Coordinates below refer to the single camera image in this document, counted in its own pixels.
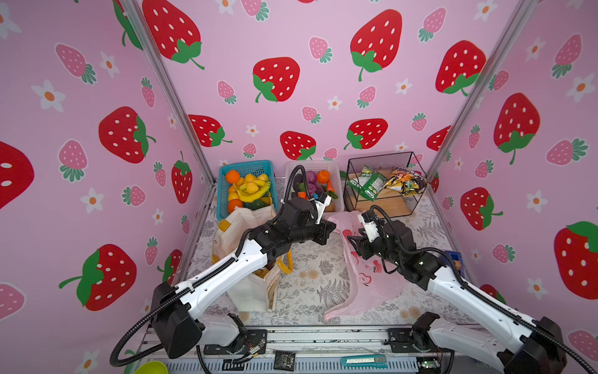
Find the white canvas tote bag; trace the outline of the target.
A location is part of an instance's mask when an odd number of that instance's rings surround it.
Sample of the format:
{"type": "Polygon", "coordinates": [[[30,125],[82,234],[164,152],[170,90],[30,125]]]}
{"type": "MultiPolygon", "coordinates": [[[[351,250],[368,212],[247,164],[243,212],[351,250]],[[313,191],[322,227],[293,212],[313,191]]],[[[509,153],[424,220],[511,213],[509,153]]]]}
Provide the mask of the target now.
{"type": "Polygon", "coordinates": [[[258,210],[237,208],[219,223],[216,230],[212,260],[217,263],[228,257],[235,258],[225,270],[224,279],[233,283],[227,294],[240,312],[275,311],[280,279],[294,269],[289,252],[271,260],[255,241],[244,237],[247,230],[274,217],[275,210],[271,206],[258,210]]]}

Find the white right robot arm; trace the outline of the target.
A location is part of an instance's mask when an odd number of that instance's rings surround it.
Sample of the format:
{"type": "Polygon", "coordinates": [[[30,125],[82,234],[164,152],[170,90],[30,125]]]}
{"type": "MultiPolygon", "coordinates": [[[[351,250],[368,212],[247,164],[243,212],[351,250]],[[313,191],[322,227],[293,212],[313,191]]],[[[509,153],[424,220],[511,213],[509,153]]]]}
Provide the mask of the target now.
{"type": "Polygon", "coordinates": [[[382,264],[391,263],[394,273],[453,304],[486,330],[450,327],[439,315],[425,313],[412,327],[418,349],[434,345],[459,352],[501,373],[561,373],[568,358],[588,373],[595,371],[565,345],[554,321],[546,317],[536,320],[473,286],[460,276],[446,252],[432,247],[417,249],[411,230],[392,221],[381,207],[373,206],[358,219],[362,225],[359,234],[347,240],[360,257],[377,256],[382,264]]]}

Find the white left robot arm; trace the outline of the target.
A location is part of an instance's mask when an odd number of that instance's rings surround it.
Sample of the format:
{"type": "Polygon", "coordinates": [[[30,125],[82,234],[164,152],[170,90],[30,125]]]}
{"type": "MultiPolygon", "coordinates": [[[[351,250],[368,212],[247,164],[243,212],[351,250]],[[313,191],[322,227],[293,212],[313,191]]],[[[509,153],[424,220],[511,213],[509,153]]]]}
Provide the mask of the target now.
{"type": "Polygon", "coordinates": [[[167,283],[154,291],[148,314],[120,339],[109,362],[113,367],[127,366],[160,350],[169,358],[179,358],[194,349],[207,335],[209,326],[200,318],[206,309],[234,285],[268,263],[289,252],[294,243],[313,241],[324,246],[336,225],[324,218],[332,199],[322,194],[317,199],[293,197],[266,223],[244,231],[235,251],[208,270],[175,286],[167,283]],[[144,325],[150,324],[160,343],[128,358],[119,355],[129,340],[144,325]]]}

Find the pink plastic grocery bag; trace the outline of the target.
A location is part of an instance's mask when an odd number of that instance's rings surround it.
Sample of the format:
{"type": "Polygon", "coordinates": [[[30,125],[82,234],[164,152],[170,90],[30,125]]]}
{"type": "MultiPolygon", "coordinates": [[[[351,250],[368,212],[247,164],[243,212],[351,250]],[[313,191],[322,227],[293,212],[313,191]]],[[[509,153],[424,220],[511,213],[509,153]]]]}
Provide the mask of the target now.
{"type": "Polygon", "coordinates": [[[329,216],[328,220],[336,224],[335,232],[343,237],[349,295],[344,302],[329,309],[325,319],[357,316],[399,297],[407,285],[406,280],[397,273],[386,273],[380,258],[365,260],[360,257],[347,240],[349,236],[357,236],[362,228],[358,214],[340,212],[329,216]]]}

